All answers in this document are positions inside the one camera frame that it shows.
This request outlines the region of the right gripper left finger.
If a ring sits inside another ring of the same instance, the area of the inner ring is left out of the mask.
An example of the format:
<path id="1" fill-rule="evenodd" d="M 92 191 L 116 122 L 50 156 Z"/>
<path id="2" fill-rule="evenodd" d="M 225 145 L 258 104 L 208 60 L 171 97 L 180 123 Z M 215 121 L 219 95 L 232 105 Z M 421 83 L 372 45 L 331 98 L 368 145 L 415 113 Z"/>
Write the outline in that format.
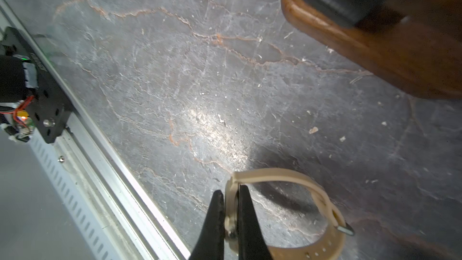
<path id="1" fill-rule="evenodd" d="M 222 191 L 216 190 L 189 260 L 224 260 L 224 250 L 225 200 Z"/>

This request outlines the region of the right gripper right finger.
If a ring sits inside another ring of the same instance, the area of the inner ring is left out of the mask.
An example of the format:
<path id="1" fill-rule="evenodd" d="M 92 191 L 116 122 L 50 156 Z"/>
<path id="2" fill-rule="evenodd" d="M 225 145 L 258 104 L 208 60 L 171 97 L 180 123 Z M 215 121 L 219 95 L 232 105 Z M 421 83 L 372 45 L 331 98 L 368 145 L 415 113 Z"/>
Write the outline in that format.
<path id="1" fill-rule="evenodd" d="M 273 260 L 263 239 L 249 188 L 240 185 L 238 189 L 238 259 Z"/>

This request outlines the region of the beige strap watch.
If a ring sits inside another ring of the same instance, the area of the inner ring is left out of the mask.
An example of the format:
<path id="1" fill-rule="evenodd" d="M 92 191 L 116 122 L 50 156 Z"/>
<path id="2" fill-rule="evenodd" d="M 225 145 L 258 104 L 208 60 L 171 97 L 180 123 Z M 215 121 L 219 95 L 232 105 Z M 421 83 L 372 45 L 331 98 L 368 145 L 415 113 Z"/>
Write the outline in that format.
<path id="1" fill-rule="evenodd" d="M 238 189 L 249 188 L 273 260 L 336 260 L 355 231 L 325 189 L 294 170 L 233 172 L 225 188 L 225 240 L 238 255 Z"/>

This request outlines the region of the wooden watch stand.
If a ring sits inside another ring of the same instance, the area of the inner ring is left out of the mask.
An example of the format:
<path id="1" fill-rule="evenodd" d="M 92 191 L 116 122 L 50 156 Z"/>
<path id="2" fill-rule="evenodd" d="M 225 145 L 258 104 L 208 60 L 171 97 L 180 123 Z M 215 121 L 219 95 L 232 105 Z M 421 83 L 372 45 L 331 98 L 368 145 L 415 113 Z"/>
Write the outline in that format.
<path id="1" fill-rule="evenodd" d="M 419 98 L 462 96 L 462 0 L 281 0 L 286 20 Z"/>

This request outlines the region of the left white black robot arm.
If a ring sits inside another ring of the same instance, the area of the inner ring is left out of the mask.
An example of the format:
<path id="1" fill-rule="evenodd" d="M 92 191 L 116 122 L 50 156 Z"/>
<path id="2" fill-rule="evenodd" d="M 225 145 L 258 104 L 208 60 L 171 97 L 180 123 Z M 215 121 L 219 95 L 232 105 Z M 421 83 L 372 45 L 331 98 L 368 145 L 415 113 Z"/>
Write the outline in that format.
<path id="1" fill-rule="evenodd" d="M 46 143 L 65 130 L 73 105 L 21 32 L 8 26 L 1 39 L 1 103 L 31 98 L 25 111 Z"/>

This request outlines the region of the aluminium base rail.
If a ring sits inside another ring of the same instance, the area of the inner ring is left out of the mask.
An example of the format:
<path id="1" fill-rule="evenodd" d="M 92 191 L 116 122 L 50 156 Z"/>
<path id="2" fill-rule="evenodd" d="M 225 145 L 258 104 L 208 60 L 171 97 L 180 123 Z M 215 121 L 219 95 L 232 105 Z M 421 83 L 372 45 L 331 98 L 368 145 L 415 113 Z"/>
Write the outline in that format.
<path id="1" fill-rule="evenodd" d="M 70 99 L 65 129 L 53 144 L 42 136 L 32 151 L 98 260 L 186 260 L 190 251 L 144 191 L 72 89 L 45 57 L 6 0 L 1 27 L 18 29 Z"/>

